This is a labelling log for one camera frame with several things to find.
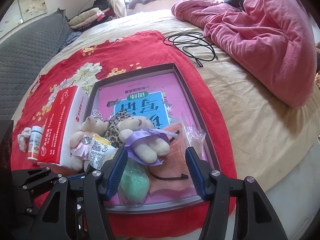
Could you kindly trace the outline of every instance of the beige bed sheet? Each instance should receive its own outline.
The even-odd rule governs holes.
[[[170,10],[138,13],[87,30],[56,55],[40,74],[47,73],[81,48],[146,30],[158,30],[164,36],[202,32],[190,23],[177,20]],[[215,51],[218,60],[204,62],[203,68],[196,69],[216,99],[227,124],[238,178],[253,176],[264,190],[268,190],[302,160],[320,134],[320,92],[315,86],[303,108],[291,109],[227,53],[216,46]],[[193,54],[210,57],[201,47],[194,48]],[[15,123],[30,90],[13,116]]]

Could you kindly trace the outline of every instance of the teddy bear head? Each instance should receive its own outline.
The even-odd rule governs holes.
[[[103,122],[100,118],[95,116],[88,116],[81,125],[82,132],[92,132],[103,136],[109,128],[108,122]]]
[[[153,129],[153,123],[144,116],[134,116],[127,118],[117,124],[118,130],[122,131],[124,129],[130,129],[132,131],[137,131],[140,129],[150,128]]]

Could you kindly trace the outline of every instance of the snack packet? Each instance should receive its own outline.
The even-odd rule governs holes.
[[[113,159],[117,150],[107,139],[94,135],[90,143],[90,165],[100,170],[106,161]]]

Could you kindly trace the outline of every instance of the red and white box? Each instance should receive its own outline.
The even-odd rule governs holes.
[[[70,137],[80,131],[89,97],[73,86],[57,93],[41,139],[38,165],[55,173],[72,174]]]

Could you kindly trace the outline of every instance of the green oval label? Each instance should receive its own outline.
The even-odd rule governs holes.
[[[127,99],[128,100],[135,100],[138,98],[145,98],[149,93],[147,91],[143,91],[143,92],[138,92],[138,93],[134,93],[131,95],[128,95]]]

